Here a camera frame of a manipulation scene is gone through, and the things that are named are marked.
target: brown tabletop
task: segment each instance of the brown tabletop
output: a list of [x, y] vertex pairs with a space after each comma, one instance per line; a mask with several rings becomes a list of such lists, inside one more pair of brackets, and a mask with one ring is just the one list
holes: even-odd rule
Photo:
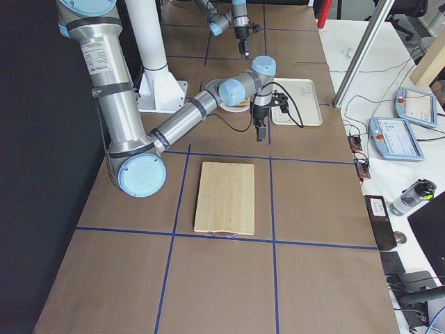
[[[277, 77], [315, 83], [323, 124], [233, 132], [209, 118], [162, 156], [164, 187], [148, 198], [117, 191], [102, 166], [35, 327], [52, 333], [398, 333], [314, 14], [249, 5], [263, 28], [251, 56]], [[233, 31], [213, 37], [197, 7], [167, 2], [170, 71], [187, 97], [250, 67]], [[216, 111], [233, 126], [248, 113]], [[144, 114], [147, 131], [167, 116]], [[193, 232], [203, 161], [254, 164], [255, 234]]]

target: light blue joint cap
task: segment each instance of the light blue joint cap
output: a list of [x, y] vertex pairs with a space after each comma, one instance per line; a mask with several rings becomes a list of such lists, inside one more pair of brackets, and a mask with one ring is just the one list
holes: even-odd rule
[[161, 158], [143, 153], [126, 160], [119, 170], [118, 181], [123, 191], [133, 197], [147, 197], [164, 184], [167, 172]]
[[258, 56], [252, 62], [252, 69], [260, 74], [275, 76], [277, 63], [269, 56]]
[[213, 23], [213, 22], [210, 23], [209, 28], [214, 36], [218, 36], [221, 33], [223, 33], [223, 30], [221, 29], [221, 27], [218, 26], [216, 23]]
[[67, 29], [66, 26], [63, 26], [62, 24], [59, 24], [59, 25], [58, 25], [58, 30], [60, 31], [60, 34], [61, 34], [63, 37], [66, 37], [66, 38], [72, 38], [72, 37], [70, 36], [70, 33], [68, 33], [68, 29]]
[[245, 100], [244, 86], [235, 79], [224, 81], [218, 89], [218, 94], [227, 106], [234, 106]]
[[59, 0], [66, 8], [85, 16], [101, 16], [108, 13], [116, 0]]

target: black chair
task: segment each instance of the black chair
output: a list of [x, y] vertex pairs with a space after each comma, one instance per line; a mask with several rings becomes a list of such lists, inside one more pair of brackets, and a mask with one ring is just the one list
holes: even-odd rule
[[[374, 5], [376, 6], [378, 0], [373, 0]], [[403, 33], [407, 34], [406, 40], [411, 40], [414, 34], [403, 28], [398, 22], [399, 19], [395, 19], [394, 15], [404, 14], [410, 17], [422, 17], [426, 14], [428, 9], [428, 0], [395, 0], [394, 4], [389, 11], [386, 22], [391, 22], [392, 26]]]

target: transparent bottle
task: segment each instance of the transparent bottle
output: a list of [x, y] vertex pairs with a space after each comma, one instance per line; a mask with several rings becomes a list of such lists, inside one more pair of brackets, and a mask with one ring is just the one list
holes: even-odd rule
[[408, 189], [389, 205], [389, 211], [396, 216], [402, 216], [424, 200], [434, 197], [436, 185], [425, 179], [418, 179]]

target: white table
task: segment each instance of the white table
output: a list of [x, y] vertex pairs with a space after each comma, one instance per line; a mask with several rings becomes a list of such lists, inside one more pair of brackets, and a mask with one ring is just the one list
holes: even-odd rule
[[[336, 91], [345, 73], [335, 71], [346, 71], [348, 69], [353, 52], [356, 50], [367, 24], [368, 22], [328, 20], [326, 21], [325, 27], [319, 31]], [[408, 62], [404, 68], [400, 66], [386, 72], [358, 73], [341, 108], [343, 119], [345, 119], [346, 106], [348, 106], [349, 101], [351, 101], [354, 95], [362, 95], [373, 101], [393, 99], [397, 88], [402, 83], [407, 72], [411, 72], [414, 69], [414, 62], [410, 59], [410, 54], [398, 37], [397, 32], [395, 32], [390, 23], [385, 22], [375, 42], [371, 46], [371, 50], [366, 56], [360, 71], [386, 70], [389, 67], [400, 65], [405, 61]], [[401, 86], [431, 93], [429, 87], [415, 86], [409, 74]], [[372, 104], [362, 98], [356, 97], [348, 106], [347, 116], [360, 120], [365, 124], [369, 123], [369, 119], [372, 116], [396, 117], [393, 102], [383, 102], [378, 105], [377, 109], [376, 106], [377, 104]], [[442, 108], [439, 105], [437, 106], [439, 112], [443, 113]], [[364, 125], [358, 122], [351, 122], [358, 126], [362, 133], [366, 132]], [[437, 128], [445, 131], [445, 118], [439, 117], [438, 122], [439, 125]], [[434, 133], [416, 125], [412, 125], [412, 128], [417, 138], [443, 136], [443, 134]], [[351, 129], [351, 132], [355, 134], [357, 130]], [[403, 189], [406, 189], [419, 178], [433, 181], [437, 185], [437, 195], [445, 190], [445, 177], [443, 172], [445, 140], [420, 142], [425, 160], [418, 163], [382, 160], [373, 147], [373, 144], [368, 141], [368, 136], [362, 136], [362, 145], [364, 146], [364, 152], [367, 153], [370, 159], [371, 166], [371, 179], [365, 181], [362, 185], [364, 195], [380, 195], [385, 198], [385, 201], [391, 202], [400, 195]], [[407, 221], [409, 214], [397, 217], [390, 213], [393, 230], [401, 231], [407, 236], [407, 243], [397, 247], [394, 251], [398, 251], [408, 273], [427, 270], [432, 276], [436, 276], [411, 231]], [[397, 305], [394, 297], [392, 298], [394, 305]], [[400, 311], [396, 311], [396, 317], [400, 332], [408, 333], [407, 323]]]

